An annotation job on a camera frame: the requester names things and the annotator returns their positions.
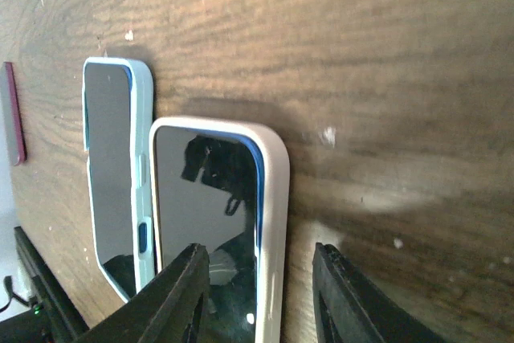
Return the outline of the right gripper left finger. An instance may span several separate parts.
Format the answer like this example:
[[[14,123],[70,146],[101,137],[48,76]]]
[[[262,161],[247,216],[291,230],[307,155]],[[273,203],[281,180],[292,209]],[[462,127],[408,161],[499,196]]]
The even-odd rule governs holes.
[[[78,342],[206,342],[209,256],[190,244],[135,295]]]

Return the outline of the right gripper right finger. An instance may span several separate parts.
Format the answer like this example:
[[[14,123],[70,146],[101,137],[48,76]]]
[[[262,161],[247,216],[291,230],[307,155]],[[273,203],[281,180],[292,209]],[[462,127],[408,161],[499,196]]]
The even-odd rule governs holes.
[[[319,342],[444,342],[332,244],[317,243],[312,292]]]

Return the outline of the white phone case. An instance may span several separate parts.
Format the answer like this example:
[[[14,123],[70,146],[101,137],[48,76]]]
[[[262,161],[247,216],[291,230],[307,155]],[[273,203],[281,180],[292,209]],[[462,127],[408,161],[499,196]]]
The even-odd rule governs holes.
[[[161,126],[198,129],[247,137],[256,144],[260,151],[263,164],[263,182],[261,218],[256,226],[260,237],[255,246],[255,256],[258,260],[258,277],[256,280],[255,341],[253,342],[279,341],[290,185],[290,161],[283,141],[277,133],[267,126],[249,122],[215,120],[196,116],[170,116],[159,118],[153,123],[149,135],[149,156],[153,191],[153,225],[157,268],[159,270],[163,270],[169,265],[164,266],[162,264],[161,244],[156,234],[159,222],[157,193],[155,191],[153,138],[156,130]]]

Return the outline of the dark blue phone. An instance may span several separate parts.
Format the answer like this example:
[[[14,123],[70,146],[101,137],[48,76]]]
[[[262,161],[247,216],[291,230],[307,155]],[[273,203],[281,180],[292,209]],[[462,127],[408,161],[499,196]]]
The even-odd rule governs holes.
[[[247,137],[161,126],[153,138],[157,236],[167,266],[191,243],[209,255],[212,342],[253,342],[262,155]]]

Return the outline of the light blue phone case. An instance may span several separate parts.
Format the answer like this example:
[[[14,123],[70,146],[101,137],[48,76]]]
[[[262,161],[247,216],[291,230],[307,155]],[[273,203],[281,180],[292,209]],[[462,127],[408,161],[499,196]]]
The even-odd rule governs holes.
[[[144,62],[136,59],[117,57],[89,57],[84,61],[82,108],[84,150],[87,155],[89,139],[84,72],[85,66],[90,62],[121,65],[126,68],[130,80],[130,161],[132,181],[131,207],[133,222],[133,258],[137,294],[146,284],[148,284],[153,279],[156,274],[154,261],[152,191],[150,184],[149,162],[149,131],[150,126],[153,123],[153,76],[149,67]],[[89,176],[89,155],[87,158],[86,170],[88,175],[88,192],[96,262],[104,278],[120,297],[120,293],[112,286],[111,280],[109,280],[105,272],[103,272],[100,268],[96,254],[91,201],[91,185]]]

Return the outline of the maroon phone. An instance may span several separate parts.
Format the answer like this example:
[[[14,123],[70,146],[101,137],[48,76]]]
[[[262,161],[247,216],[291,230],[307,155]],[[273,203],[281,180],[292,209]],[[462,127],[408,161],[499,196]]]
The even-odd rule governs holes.
[[[21,165],[27,159],[27,152],[22,132],[14,68],[11,62],[4,62],[1,65],[1,106],[9,162],[12,166]]]

